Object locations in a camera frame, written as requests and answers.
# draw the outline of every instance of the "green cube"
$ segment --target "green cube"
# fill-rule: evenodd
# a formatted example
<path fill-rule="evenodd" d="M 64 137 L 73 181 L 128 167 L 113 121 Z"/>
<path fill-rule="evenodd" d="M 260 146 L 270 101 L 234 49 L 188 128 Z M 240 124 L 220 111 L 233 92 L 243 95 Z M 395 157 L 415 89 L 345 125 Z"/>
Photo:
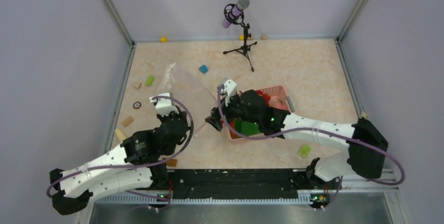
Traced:
<path fill-rule="evenodd" d="M 256 134 L 260 134 L 259 126 L 254 123 L 242 122 L 242 131 L 243 135 L 252 136 Z"/>
<path fill-rule="evenodd" d="M 311 147 L 307 144 L 302 145 L 301 149 L 299 150 L 299 156 L 305 158 L 311 151 Z"/>
<path fill-rule="evenodd" d="M 146 86 L 150 86 L 151 84 L 152 84 L 152 82 L 154 81 L 154 76 L 149 76 L 148 78 L 147 78 L 147 80 L 145 81 L 145 85 Z"/>

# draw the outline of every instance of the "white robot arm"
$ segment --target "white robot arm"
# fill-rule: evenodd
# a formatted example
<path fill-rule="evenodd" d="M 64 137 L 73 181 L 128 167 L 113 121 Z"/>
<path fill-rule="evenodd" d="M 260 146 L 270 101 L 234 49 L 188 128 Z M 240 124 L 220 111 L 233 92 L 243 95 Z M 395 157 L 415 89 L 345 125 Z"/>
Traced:
<path fill-rule="evenodd" d="M 265 99 L 254 90 L 238 95 L 236 86 L 233 80 L 224 79 L 221 82 L 219 91 L 225 96 L 220 101 L 221 110 L 213 108 L 211 116 L 206 118 L 206 122 L 218 131 L 222 129 L 222 112 L 228 122 L 234 118 L 254 122 L 259 125 L 262 133 L 270 137 L 300 139 L 336 148 L 339 153 L 314 159 L 307 168 L 307 176 L 315 175 L 324 182 L 355 173 L 367 178 L 381 176 L 384 155 L 336 137 L 360 139 L 386 151 L 387 141 L 368 120 L 359 119 L 356 124 L 336 124 L 305 118 L 268 106 Z"/>
<path fill-rule="evenodd" d="M 159 96 L 171 97 L 169 93 Z M 135 132 L 122 144 L 82 166 L 50 172 L 50 181 L 57 190 L 51 196 L 53 207 L 60 214 L 72 214 L 102 197 L 134 188 L 149 188 L 166 180 L 164 165 L 137 165 L 156 162 L 160 155 L 172 155 L 176 145 L 183 143 L 189 127 L 186 113 L 171 100 L 150 101 L 156 106 L 157 117 L 162 122 L 158 128 Z"/>

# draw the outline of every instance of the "white wall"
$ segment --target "white wall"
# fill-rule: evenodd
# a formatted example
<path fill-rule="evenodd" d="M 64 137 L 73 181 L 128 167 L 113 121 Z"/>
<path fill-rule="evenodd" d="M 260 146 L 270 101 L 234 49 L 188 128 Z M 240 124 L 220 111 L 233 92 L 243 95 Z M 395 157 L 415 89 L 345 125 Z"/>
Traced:
<path fill-rule="evenodd" d="M 0 7 L 0 222 L 72 223 L 49 171 L 99 153 L 129 48 L 101 0 Z"/>
<path fill-rule="evenodd" d="M 221 26 L 225 5 L 237 0 L 113 0 L 133 40 L 237 38 Z M 246 22 L 254 37 L 335 37 L 358 0 L 250 0 Z"/>
<path fill-rule="evenodd" d="M 413 223 L 442 223 L 444 2 L 369 0 L 345 39 L 365 111 L 402 162 Z"/>

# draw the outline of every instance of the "black ring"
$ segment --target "black ring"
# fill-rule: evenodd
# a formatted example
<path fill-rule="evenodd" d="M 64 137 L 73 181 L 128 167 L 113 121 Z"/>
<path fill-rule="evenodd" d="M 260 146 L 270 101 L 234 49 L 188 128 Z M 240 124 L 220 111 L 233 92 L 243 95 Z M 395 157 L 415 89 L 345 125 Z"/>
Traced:
<path fill-rule="evenodd" d="M 132 107 L 134 109 L 139 109 L 142 106 L 142 103 L 139 101 L 134 102 L 134 104 L 132 105 Z"/>

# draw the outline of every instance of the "plastic bag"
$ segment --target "plastic bag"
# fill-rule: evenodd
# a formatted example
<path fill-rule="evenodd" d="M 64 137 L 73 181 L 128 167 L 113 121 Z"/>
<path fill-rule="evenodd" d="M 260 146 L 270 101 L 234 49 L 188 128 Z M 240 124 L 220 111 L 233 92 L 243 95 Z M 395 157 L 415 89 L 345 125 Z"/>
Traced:
<path fill-rule="evenodd" d="M 205 118 L 216 106 L 216 98 L 205 88 L 202 82 L 184 70 L 179 64 L 167 66 L 158 94 L 169 92 L 190 110 L 194 121 L 194 132 L 197 133 L 207 124 Z"/>

